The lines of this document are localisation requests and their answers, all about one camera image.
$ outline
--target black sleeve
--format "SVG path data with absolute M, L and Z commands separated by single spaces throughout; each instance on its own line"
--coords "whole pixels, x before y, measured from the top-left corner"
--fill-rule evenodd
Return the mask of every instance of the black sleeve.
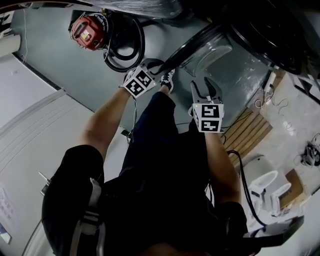
M 219 220 L 226 223 L 228 239 L 241 238 L 248 232 L 247 218 L 241 204 L 237 202 L 225 202 L 214 209 Z
M 70 254 L 75 226 L 90 200 L 90 178 L 103 184 L 103 165 L 101 154 L 90 145 L 76 146 L 65 152 L 42 203 L 42 224 L 57 256 Z

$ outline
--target black and white sneaker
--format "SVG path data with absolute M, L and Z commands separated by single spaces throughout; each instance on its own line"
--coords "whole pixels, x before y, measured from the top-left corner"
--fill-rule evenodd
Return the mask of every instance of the black and white sneaker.
M 175 69 L 172 69 L 168 74 L 161 77 L 161 86 L 167 86 L 169 88 L 169 94 L 174 88 L 174 83 L 172 82 L 172 77 L 175 74 Z

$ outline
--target wooden pallet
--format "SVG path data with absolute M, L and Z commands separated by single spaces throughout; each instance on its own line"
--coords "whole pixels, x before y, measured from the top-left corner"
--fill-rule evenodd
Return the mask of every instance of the wooden pallet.
M 224 132 L 225 138 L 222 136 L 221 139 L 227 151 L 238 151 L 244 158 L 271 130 L 272 126 L 262 115 L 246 108 Z M 233 165 L 239 162 L 234 154 L 230 155 L 230 159 Z

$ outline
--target black t-shirt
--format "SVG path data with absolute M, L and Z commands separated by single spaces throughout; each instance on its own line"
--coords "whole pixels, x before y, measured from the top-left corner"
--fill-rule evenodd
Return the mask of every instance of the black t-shirt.
M 44 196 L 42 223 L 54 253 L 69 255 L 77 221 L 92 192 L 90 178 L 102 187 L 99 210 L 106 226 L 108 256 L 138 255 L 158 243 L 180 251 L 221 255 L 226 240 L 247 232 L 236 202 L 213 207 L 203 189 L 170 176 L 157 164 L 133 168 L 104 183 L 103 158 L 92 146 L 66 151 Z

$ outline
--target forearm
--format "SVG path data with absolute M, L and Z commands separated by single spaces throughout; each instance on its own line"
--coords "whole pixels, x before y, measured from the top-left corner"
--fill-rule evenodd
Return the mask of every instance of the forearm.
M 91 145 L 106 157 L 107 149 L 116 134 L 130 93 L 119 88 L 108 102 L 96 111 L 87 123 L 79 145 Z
M 210 182 L 216 204 L 240 202 L 240 178 L 217 133 L 205 133 Z

